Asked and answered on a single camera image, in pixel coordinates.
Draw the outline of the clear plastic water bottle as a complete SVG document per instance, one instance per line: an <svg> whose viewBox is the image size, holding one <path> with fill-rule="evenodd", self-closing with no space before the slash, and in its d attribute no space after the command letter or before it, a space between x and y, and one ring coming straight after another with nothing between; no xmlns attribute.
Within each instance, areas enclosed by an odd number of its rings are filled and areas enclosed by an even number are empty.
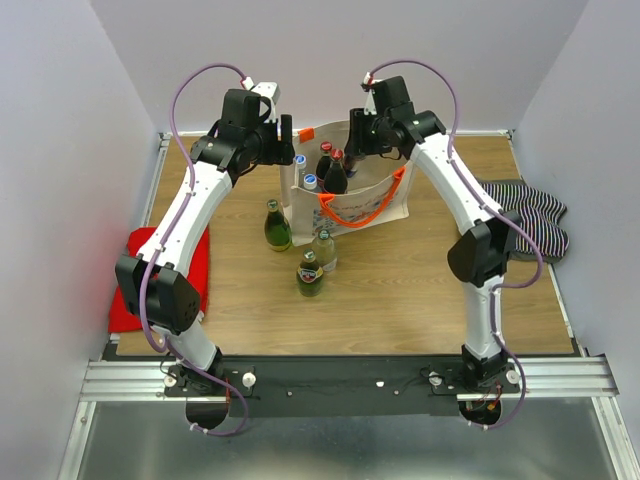
<svg viewBox="0 0 640 480"><path fill-rule="evenodd" d="M296 155L294 158L294 164L295 164L296 178L297 179L303 178L306 173L307 157L302 154Z"/></svg>

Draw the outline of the cola glass bottle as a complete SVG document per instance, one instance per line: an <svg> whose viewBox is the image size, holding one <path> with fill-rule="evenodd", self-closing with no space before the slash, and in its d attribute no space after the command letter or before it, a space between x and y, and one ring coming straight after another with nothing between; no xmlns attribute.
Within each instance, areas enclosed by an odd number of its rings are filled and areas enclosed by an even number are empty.
<svg viewBox="0 0 640 480"><path fill-rule="evenodd" d="M323 190L331 194L344 194L348 188L348 178L343 165L344 153L335 149L331 153L331 162L324 176Z"/></svg>
<svg viewBox="0 0 640 480"><path fill-rule="evenodd" d="M324 141L320 144L320 158L316 165L316 179L317 184L320 188L324 187L324 180L326 174L331 166L332 157L331 152L333 150L333 145L329 141Z"/></svg>

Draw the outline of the blue label water bottle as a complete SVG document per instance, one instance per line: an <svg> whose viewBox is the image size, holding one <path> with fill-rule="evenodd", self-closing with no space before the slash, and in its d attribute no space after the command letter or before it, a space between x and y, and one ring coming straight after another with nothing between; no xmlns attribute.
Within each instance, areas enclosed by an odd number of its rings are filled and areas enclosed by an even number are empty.
<svg viewBox="0 0 640 480"><path fill-rule="evenodd" d="M318 194L322 192L315 174L305 174L302 178L302 188L310 193Z"/></svg>

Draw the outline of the beige canvas tote bag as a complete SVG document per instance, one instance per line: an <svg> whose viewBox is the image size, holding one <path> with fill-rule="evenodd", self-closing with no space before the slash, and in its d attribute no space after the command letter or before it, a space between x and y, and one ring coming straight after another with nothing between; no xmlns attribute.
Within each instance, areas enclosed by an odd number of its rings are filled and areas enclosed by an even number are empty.
<svg viewBox="0 0 640 480"><path fill-rule="evenodd" d="M302 186L295 165L280 168L280 194L292 231L292 243L311 243L327 229L344 235L409 216L408 197L417 168L391 154L368 156L357 163L347 192L322 202L318 193Z"/></svg>

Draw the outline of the green glass bottle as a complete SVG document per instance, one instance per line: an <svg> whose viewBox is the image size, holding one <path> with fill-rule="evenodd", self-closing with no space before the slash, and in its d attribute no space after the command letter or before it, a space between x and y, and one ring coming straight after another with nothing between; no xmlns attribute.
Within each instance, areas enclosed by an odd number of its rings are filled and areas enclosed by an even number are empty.
<svg viewBox="0 0 640 480"><path fill-rule="evenodd" d="M266 203L267 217L264 224L264 234L270 248L274 251L287 250L292 244L291 228L288 220L280 209L276 199Z"/></svg>

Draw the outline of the clear glass soda bottle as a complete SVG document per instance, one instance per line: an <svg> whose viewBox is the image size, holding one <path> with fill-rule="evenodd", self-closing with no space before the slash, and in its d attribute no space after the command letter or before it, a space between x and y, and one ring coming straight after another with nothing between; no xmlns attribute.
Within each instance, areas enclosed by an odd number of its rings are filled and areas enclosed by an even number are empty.
<svg viewBox="0 0 640 480"><path fill-rule="evenodd" d="M312 241L312 250L325 272L331 272L337 265L336 244L327 229L321 229Z"/></svg>

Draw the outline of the red bull energy can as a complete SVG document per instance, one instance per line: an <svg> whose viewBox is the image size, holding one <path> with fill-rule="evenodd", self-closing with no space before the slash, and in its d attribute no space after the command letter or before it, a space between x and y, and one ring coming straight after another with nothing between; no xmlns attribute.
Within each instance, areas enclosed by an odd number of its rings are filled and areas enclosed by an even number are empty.
<svg viewBox="0 0 640 480"><path fill-rule="evenodd" d="M353 178L358 171L359 158L346 153L344 157L344 170L348 179Z"/></svg>

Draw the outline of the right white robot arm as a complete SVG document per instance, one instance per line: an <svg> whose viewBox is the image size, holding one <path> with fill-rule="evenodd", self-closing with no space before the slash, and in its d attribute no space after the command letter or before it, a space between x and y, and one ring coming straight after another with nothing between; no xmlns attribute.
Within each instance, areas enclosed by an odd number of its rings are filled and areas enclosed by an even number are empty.
<svg viewBox="0 0 640 480"><path fill-rule="evenodd" d="M451 212L460 237L447 253L465 296L466 338L460 379L480 392L507 369L501 334L501 289L516 227L516 212L505 212L473 177L435 113L416 112L405 81L367 78L367 101L349 117L346 153L355 160L397 151L431 181Z"/></svg>

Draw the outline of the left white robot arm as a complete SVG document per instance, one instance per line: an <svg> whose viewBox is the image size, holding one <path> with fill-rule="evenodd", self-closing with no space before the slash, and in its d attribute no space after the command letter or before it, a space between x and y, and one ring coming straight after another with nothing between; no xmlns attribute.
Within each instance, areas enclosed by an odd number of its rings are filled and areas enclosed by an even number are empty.
<svg viewBox="0 0 640 480"><path fill-rule="evenodd" d="M140 318L150 346L174 354L201 395L225 383L222 354L203 331L200 295L187 275L204 230L237 180L253 166L292 163L292 118L277 115L279 97L275 82L227 91L220 119L186 150L184 179L160 224L115 267L125 306Z"/></svg>

